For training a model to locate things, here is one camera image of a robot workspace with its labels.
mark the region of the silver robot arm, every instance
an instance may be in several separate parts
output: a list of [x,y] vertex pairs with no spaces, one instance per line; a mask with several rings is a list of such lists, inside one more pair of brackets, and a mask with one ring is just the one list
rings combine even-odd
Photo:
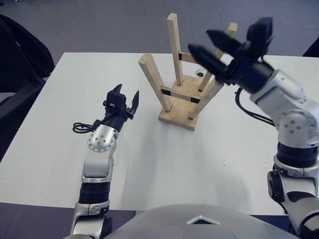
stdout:
[[116,141],[124,122],[133,119],[139,104],[139,92],[127,108],[126,97],[120,94],[118,85],[107,95],[105,117],[93,125],[75,123],[73,131],[89,133],[88,155],[83,165],[82,185],[79,201],[75,205],[69,238],[102,239],[112,232],[112,218],[107,216],[109,192],[113,174]]
[[268,173],[269,195],[288,213],[301,238],[315,235],[319,230],[319,104],[307,99],[299,83],[280,70],[250,99],[278,130],[278,153]]
[[299,237],[318,239],[318,102],[307,99],[299,83],[264,61],[272,39],[270,17],[251,25],[244,43],[219,30],[208,30],[207,34],[217,48],[234,59],[225,65],[204,47],[190,44],[192,57],[219,83],[239,85],[239,92],[244,89],[250,93],[250,99],[271,117],[268,123],[278,130],[278,153],[267,176],[269,195],[288,213]]
[[[112,232],[112,219],[106,213],[110,206],[108,196],[118,136],[116,129],[100,125],[88,138],[89,152],[83,166],[80,199],[74,209],[72,235],[99,239]],[[96,191],[93,187],[99,187],[100,191],[90,195],[89,191],[85,192],[89,187],[92,191]]]

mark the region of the black chair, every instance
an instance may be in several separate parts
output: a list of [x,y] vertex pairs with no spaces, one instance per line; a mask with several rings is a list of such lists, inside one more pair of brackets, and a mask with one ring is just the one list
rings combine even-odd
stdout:
[[50,75],[48,49],[12,19],[0,15],[0,161]]

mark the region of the black tape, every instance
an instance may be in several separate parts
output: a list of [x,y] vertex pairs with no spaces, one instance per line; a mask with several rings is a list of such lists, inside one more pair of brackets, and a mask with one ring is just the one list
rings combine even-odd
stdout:
[[163,89],[161,89],[161,92],[164,94],[164,95],[167,95],[167,96],[170,96],[171,94],[170,94],[170,91],[168,91],[168,90],[163,90]]
[[190,98],[190,101],[192,102],[192,103],[196,103],[196,104],[198,104],[199,103],[199,99],[197,99],[197,98],[193,98],[193,97],[191,97]]

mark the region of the black cable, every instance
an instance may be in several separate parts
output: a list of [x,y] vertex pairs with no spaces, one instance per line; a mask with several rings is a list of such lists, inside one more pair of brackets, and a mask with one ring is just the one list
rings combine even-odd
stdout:
[[107,120],[109,120],[110,118],[113,118],[114,114],[109,114],[108,116],[105,116],[103,120],[96,120],[94,122],[93,125],[90,124],[86,124],[86,123],[80,123],[80,122],[76,122],[73,124],[72,130],[75,133],[89,133],[89,132],[93,132],[94,130],[97,129],[97,127],[100,124],[105,123]]
[[251,111],[248,111],[247,109],[245,109],[241,103],[240,103],[240,93],[243,91],[243,88],[239,87],[237,92],[236,92],[236,96],[235,96],[235,102],[236,102],[236,105],[243,111],[245,112],[246,114],[248,114],[249,116],[257,119],[257,120],[260,120],[262,122],[265,122],[267,124],[270,124],[271,126],[275,126],[274,122],[270,119],[270,118],[267,118],[265,116],[261,116],[257,113],[254,113],[254,112],[251,112]]

